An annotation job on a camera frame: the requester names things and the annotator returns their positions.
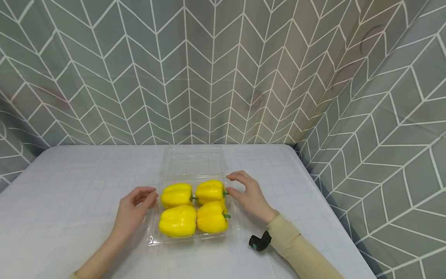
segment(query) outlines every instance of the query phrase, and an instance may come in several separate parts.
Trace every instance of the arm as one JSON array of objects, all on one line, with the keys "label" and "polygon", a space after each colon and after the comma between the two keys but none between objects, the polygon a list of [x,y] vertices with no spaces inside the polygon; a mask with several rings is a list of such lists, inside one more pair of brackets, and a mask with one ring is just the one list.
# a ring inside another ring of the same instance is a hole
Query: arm
[{"label": "arm", "polygon": [[122,198],[110,236],[69,279],[100,278],[141,224],[146,210],[157,197],[153,187],[136,187]]},{"label": "arm", "polygon": [[290,263],[301,279],[343,278],[292,223],[269,206],[257,181],[244,171],[233,172],[227,178],[245,185],[244,193],[231,187],[227,188],[227,192],[246,210],[267,224],[272,238],[271,246]]}]

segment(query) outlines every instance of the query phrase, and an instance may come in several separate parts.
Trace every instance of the hand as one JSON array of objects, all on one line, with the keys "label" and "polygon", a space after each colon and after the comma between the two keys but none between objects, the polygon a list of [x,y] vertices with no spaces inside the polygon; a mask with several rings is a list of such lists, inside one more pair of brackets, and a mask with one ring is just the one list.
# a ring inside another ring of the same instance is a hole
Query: hand
[{"label": "hand", "polygon": [[244,171],[236,171],[226,176],[231,181],[237,180],[245,185],[245,193],[240,193],[232,187],[226,188],[226,191],[236,199],[246,210],[263,220],[266,224],[270,223],[279,212],[269,206],[260,190],[259,183]]},{"label": "hand", "polygon": [[153,187],[136,187],[121,199],[110,234],[112,238],[126,241],[131,237],[142,223],[147,209],[156,202],[158,194],[155,190]]}]

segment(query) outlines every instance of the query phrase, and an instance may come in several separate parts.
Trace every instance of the table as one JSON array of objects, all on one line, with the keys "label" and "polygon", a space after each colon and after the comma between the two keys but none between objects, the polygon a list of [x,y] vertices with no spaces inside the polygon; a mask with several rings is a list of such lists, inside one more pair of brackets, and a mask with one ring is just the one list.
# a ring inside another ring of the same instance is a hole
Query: table
[{"label": "table", "polygon": [[[159,183],[166,146],[57,146],[0,194],[0,278],[66,278],[108,236],[120,198]],[[228,173],[256,178],[291,220],[348,278],[375,278],[310,175],[286,145],[224,145]],[[112,278],[296,278],[273,248],[255,252],[265,227],[241,212],[232,237],[146,246],[147,222],[119,255]]]}]

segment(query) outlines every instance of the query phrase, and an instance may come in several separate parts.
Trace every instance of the right hand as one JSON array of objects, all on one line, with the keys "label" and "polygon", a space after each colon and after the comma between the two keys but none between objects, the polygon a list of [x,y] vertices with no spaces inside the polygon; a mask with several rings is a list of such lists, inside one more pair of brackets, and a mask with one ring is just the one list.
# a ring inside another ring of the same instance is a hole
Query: right hand
[{"label": "right hand", "polygon": [[226,188],[226,191],[236,199],[246,210],[254,214],[257,218],[269,224],[279,212],[269,206],[260,190],[259,183],[244,171],[236,171],[226,176],[231,181],[237,180],[245,185],[244,193],[240,193],[232,187]]}]

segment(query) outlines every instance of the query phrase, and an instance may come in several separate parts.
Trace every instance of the sleeve cuff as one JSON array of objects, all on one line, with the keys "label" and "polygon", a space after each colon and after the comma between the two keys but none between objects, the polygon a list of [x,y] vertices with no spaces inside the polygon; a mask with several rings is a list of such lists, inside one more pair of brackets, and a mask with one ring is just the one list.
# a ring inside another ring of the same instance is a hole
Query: sleeve cuff
[{"label": "sleeve cuff", "polygon": [[283,254],[292,245],[292,241],[301,235],[301,232],[281,214],[266,225],[271,236],[271,246],[279,254]]}]

